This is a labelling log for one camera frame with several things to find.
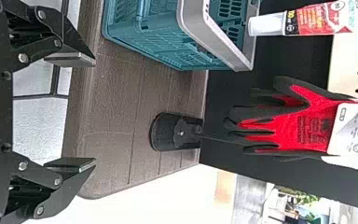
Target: wooden surface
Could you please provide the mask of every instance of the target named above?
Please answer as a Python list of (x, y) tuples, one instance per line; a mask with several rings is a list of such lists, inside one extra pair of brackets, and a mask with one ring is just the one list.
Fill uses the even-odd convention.
[(63, 156), (97, 158), (79, 195), (98, 199), (197, 163), (199, 151), (159, 153), (148, 140), (154, 117), (201, 118), (206, 74), (178, 72), (105, 40), (103, 0), (82, 1), (79, 33), (96, 54), (95, 68), (74, 69)]

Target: bolt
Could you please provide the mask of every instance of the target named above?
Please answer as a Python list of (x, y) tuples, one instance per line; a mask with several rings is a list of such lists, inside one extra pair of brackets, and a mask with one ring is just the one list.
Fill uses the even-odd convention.
[(36, 210), (36, 213), (37, 213), (38, 216), (42, 216), (44, 212), (45, 212), (45, 207), (44, 206), (40, 206)]
[(19, 54), (19, 61), (21, 63), (28, 63), (30, 61), (30, 59), (28, 58), (28, 55), (21, 53), (21, 54)]
[(61, 179), (60, 178), (57, 178), (54, 180), (54, 185), (55, 186), (59, 186), (61, 184)]
[(3, 153), (11, 152), (11, 144), (10, 143), (4, 143), (1, 147)]
[(61, 41), (58, 40), (58, 39), (54, 40), (54, 45), (55, 45), (55, 47), (60, 48), (61, 47)]
[(6, 71), (2, 74), (2, 77), (4, 78), (4, 80), (6, 81), (10, 81), (11, 80), (11, 73)]
[(45, 11), (42, 11), (42, 10), (39, 10), (37, 12), (37, 16), (42, 19), (42, 20), (45, 20), (46, 19), (46, 12)]
[(20, 162), (20, 165), (19, 165), (19, 170), (20, 171), (25, 171), (27, 168), (28, 168), (28, 161)]

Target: red and white tube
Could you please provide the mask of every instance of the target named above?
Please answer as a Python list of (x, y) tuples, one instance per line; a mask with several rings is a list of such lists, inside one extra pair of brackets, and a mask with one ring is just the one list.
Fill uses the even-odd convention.
[(249, 35), (335, 35), (358, 31), (358, 0), (339, 0), (252, 17)]

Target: red work glove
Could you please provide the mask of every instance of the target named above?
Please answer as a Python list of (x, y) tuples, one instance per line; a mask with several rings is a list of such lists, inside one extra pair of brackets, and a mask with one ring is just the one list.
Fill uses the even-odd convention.
[(276, 77), (274, 89), (281, 95), (272, 98), (278, 95), (283, 105), (236, 106), (225, 121), (233, 135), (243, 138), (245, 153), (326, 153), (337, 107), (355, 103), (353, 98), (290, 77)]

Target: white label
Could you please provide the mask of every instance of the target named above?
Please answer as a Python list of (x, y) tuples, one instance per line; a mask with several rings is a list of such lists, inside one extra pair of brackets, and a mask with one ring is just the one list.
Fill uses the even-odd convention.
[(327, 154), (358, 157), (358, 104), (341, 104)]

